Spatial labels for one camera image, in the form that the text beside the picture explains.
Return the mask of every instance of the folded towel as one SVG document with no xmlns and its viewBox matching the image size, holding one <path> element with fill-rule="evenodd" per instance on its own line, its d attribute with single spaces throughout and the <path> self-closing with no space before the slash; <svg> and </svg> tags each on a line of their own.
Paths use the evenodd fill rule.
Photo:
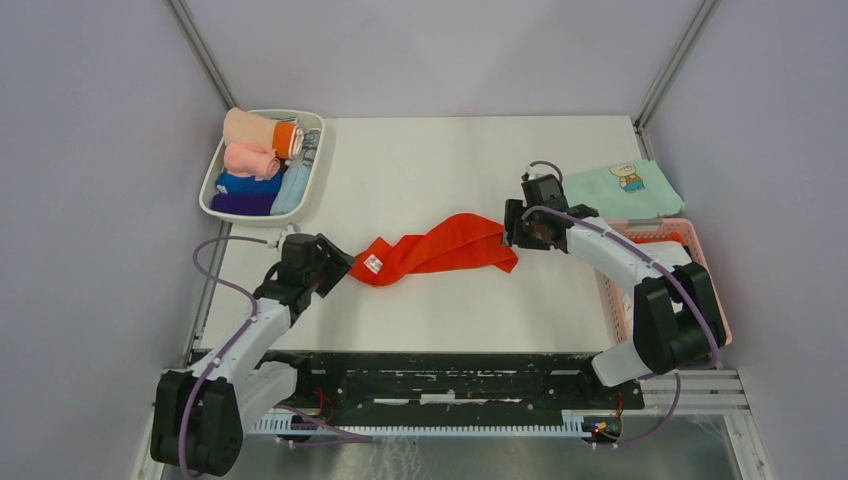
<svg viewBox="0 0 848 480">
<path fill-rule="evenodd" d="M 223 172 L 215 186 L 219 192 L 225 194 L 233 193 L 273 193 L 280 191 L 283 183 L 283 172 L 277 172 L 270 180 L 256 180 L 254 177 L 237 177 L 229 172 Z"/>
<path fill-rule="evenodd" d="M 651 160 L 569 175 L 562 186 L 569 205 L 584 203 L 603 218 L 667 217 L 679 214 L 684 206 Z"/>
<path fill-rule="evenodd" d="M 232 215 L 263 217 L 271 213 L 272 193 L 218 193 L 212 197 L 212 210 Z"/>
<path fill-rule="evenodd" d="M 356 257 L 350 275 L 373 287 L 391 285 L 408 273 L 435 273 L 494 265 L 510 273 L 515 253 L 501 245 L 503 225 L 460 213 L 426 235 L 405 235 L 392 247 L 377 238 Z"/>
<path fill-rule="evenodd" d="M 233 142 L 224 150 L 224 166 L 236 177 L 256 177 L 269 180 L 280 171 L 280 161 L 274 151 L 256 145 Z"/>
<path fill-rule="evenodd" d="M 303 160 L 295 160 L 286 169 L 280 191 L 277 192 L 274 204 L 271 205 L 271 215 L 284 215 L 290 213 L 300 205 L 303 194 L 306 193 L 306 184 L 309 183 L 309 175 L 312 167 L 303 163 Z"/>
<path fill-rule="evenodd" d="M 266 152 L 273 150 L 277 157 L 288 160 L 300 154 L 303 130 L 297 121 L 265 118 L 236 107 L 224 117 L 224 143 L 233 142 L 256 145 Z"/>
<path fill-rule="evenodd" d="M 315 161 L 320 138 L 321 130 L 317 128 L 306 133 L 303 139 L 302 158 L 295 160 L 286 170 L 280 193 L 271 205 L 271 215 L 284 215 L 294 211 L 300 205 L 306 193 L 309 175 L 312 174 L 312 163 Z"/>
</svg>

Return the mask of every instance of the light blue towel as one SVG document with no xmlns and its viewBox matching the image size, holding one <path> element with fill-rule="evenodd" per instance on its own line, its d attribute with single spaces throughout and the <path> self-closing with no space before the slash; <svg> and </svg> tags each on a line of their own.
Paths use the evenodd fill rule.
<svg viewBox="0 0 848 480">
<path fill-rule="evenodd" d="M 300 205 L 303 194 L 306 192 L 306 184 L 309 183 L 309 175 L 312 173 L 312 163 L 315 161 L 320 139 L 321 130 L 317 128 L 304 135 L 301 156 L 286 169 L 280 192 L 274 199 L 274 204 L 271 205 L 271 215 L 290 213 Z"/>
<path fill-rule="evenodd" d="M 586 204 L 607 219 L 668 217 L 685 205 L 651 160 L 569 175 L 562 186 L 569 205 Z"/>
</svg>

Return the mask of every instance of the beige towel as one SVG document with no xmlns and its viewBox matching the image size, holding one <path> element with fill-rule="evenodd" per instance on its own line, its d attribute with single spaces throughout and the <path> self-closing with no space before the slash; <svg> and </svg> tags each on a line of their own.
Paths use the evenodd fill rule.
<svg viewBox="0 0 848 480">
<path fill-rule="evenodd" d="M 289 160 L 300 155 L 303 130 L 296 122 L 281 122 L 236 107 L 224 117 L 224 143 L 243 143 L 266 152 L 276 151 L 278 158 Z"/>
</svg>

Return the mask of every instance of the metal floor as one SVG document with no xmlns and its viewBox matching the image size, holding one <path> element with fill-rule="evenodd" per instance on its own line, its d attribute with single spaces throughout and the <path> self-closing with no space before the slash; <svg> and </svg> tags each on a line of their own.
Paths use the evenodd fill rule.
<svg viewBox="0 0 848 480">
<path fill-rule="evenodd" d="M 625 438 L 655 420 L 626 417 Z M 179 479 L 178 469 L 165 479 Z M 229 480 L 740 479 L 720 417 L 677 417 L 653 439 L 596 451 L 573 438 L 400 438 L 290 451 L 249 436 Z"/>
</svg>

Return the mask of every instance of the towel label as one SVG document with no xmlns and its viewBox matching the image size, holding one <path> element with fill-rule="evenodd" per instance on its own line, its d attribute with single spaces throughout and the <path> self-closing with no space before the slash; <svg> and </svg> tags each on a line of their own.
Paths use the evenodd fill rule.
<svg viewBox="0 0 848 480">
<path fill-rule="evenodd" d="M 380 269 L 383 268 L 383 262 L 381 262 L 379 258 L 372 254 L 365 259 L 365 266 L 368 268 L 368 270 L 371 270 L 371 273 L 376 275 L 380 273 Z"/>
</svg>

